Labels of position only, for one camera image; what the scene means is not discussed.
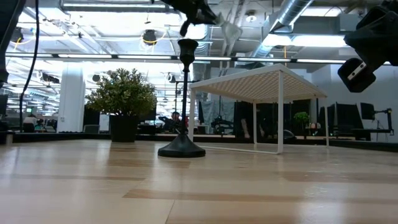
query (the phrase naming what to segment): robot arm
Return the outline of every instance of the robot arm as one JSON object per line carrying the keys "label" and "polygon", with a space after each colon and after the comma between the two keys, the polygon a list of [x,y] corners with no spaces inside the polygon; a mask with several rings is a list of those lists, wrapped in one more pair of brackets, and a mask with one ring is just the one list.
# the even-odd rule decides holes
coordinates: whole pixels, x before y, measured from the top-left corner
{"label": "robot arm", "polygon": [[365,90],[376,80],[373,72],[386,62],[398,66],[397,13],[397,0],[385,0],[365,15],[356,31],[345,36],[346,44],[354,48],[361,58],[347,60],[338,70],[350,92]]}
{"label": "robot arm", "polygon": [[0,88],[7,83],[6,51],[26,0],[0,1]]}
{"label": "robot arm", "polygon": [[224,27],[224,37],[229,44],[238,39],[242,34],[242,30],[238,26],[225,21],[221,13],[216,15],[210,9],[206,0],[162,0],[162,2],[172,6],[175,10],[178,10],[187,16],[187,20],[183,23],[180,29],[180,35],[182,37],[185,37],[187,34],[190,24],[208,24]]}

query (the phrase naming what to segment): black stand base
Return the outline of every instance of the black stand base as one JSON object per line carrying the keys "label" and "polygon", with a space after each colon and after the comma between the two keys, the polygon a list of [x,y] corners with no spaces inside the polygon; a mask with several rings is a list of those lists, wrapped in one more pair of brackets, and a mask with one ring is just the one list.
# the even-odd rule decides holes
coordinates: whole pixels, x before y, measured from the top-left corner
{"label": "black stand base", "polygon": [[203,157],[206,151],[193,143],[186,134],[179,134],[170,144],[157,151],[158,156],[173,158]]}

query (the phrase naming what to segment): black cable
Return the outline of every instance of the black cable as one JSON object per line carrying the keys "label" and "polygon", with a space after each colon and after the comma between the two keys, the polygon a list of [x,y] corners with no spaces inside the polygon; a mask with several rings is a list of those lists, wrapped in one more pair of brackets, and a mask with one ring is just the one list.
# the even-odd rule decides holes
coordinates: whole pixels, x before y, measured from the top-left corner
{"label": "black cable", "polygon": [[34,54],[33,54],[33,59],[32,59],[32,65],[30,66],[30,71],[29,74],[27,76],[27,80],[24,86],[24,89],[19,97],[19,131],[23,132],[24,128],[23,128],[23,123],[24,121],[22,120],[22,103],[24,101],[24,95],[25,95],[25,91],[29,85],[30,79],[32,78],[32,74],[33,74],[33,70],[35,68],[35,64],[36,64],[36,58],[37,58],[37,51],[39,49],[39,35],[40,35],[40,20],[39,20],[39,0],[35,0],[35,8],[36,8],[36,42],[35,42],[35,50],[34,50]]}

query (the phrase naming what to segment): black candle holder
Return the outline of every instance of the black candle holder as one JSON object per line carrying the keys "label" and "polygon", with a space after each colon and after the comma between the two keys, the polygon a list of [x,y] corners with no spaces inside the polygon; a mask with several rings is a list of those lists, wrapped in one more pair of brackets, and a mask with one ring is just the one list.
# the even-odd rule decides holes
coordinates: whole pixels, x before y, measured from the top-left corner
{"label": "black candle holder", "polygon": [[187,126],[185,117],[187,116],[187,89],[189,66],[195,61],[195,50],[198,42],[191,39],[182,39],[178,42],[180,46],[180,60],[184,64],[184,87],[182,100],[182,120],[180,134],[168,145],[158,150],[158,156],[176,158],[203,157],[206,151],[193,143],[186,134]]}

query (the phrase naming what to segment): ceiling light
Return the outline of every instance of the ceiling light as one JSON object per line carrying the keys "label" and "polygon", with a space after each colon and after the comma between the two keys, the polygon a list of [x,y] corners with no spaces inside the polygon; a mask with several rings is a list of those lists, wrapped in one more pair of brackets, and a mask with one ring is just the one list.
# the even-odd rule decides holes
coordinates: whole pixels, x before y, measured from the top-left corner
{"label": "ceiling light", "polygon": [[22,93],[24,89],[19,87],[8,87],[8,90],[13,93]]}
{"label": "ceiling light", "polygon": [[171,56],[156,55],[119,55],[120,59],[154,59],[154,60],[170,60]]}
{"label": "ceiling light", "polygon": [[195,57],[196,60],[222,60],[222,61],[229,61],[231,60],[230,57]]}
{"label": "ceiling light", "polygon": [[290,62],[291,59],[284,58],[238,58],[241,62]]}
{"label": "ceiling light", "polygon": [[299,63],[336,63],[344,64],[345,60],[319,60],[319,59],[297,59]]}
{"label": "ceiling light", "polygon": [[256,20],[257,20],[256,16],[247,16],[247,18],[246,18],[246,21],[248,21],[248,22],[254,22]]}
{"label": "ceiling light", "polygon": [[292,45],[292,40],[289,36],[286,35],[276,35],[276,34],[269,34],[267,37],[262,41],[264,46],[289,46]]}
{"label": "ceiling light", "polygon": [[90,55],[90,54],[60,54],[61,58],[112,58],[112,55]]}
{"label": "ceiling light", "polygon": [[93,81],[98,82],[101,80],[101,77],[99,75],[93,75]]}
{"label": "ceiling light", "polygon": [[45,104],[46,105],[51,105],[51,106],[58,106],[58,103],[51,103],[51,102],[48,102],[48,101],[46,101]]}
{"label": "ceiling light", "polygon": [[7,106],[7,108],[19,109],[19,106]]}
{"label": "ceiling light", "polygon": [[[6,53],[6,57],[33,57],[30,53]],[[37,57],[52,57],[51,54],[37,54]]]}
{"label": "ceiling light", "polygon": [[247,16],[246,21],[248,21],[248,22],[254,22],[257,20],[256,10],[248,10],[245,13],[245,16]]}
{"label": "ceiling light", "polygon": [[298,35],[292,45],[301,47],[346,47],[342,35]]}
{"label": "ceiling light", "polygon": [[165,5],[160,4],[80,4],[80,3],[65,3],[63,7],[139,7],[139,8],[161,8]]}

